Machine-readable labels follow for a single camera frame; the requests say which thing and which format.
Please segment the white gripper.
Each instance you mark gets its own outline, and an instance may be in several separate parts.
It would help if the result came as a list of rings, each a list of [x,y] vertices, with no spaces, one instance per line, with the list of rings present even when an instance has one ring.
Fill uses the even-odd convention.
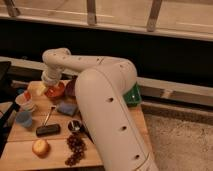
[[[50,86],[50,90],[57,90],[58,85],[56,85],[61,79],[61,73],[54,69],[45,69],[42,72],[41,80],[47,86]],[[37,95],[42,96],[46,91],[47,87],[44,84],[40,84],[37,89]]]

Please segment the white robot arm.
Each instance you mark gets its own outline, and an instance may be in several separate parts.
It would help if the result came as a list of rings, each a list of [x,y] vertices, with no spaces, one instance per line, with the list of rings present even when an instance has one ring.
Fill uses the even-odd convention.
[[[78,73],[77,104],[106,171],[159,171],[123,98],[137,82],[131,61],[67,48],[47,50],[42,59],[45,86],[57,85],[66,69]]]

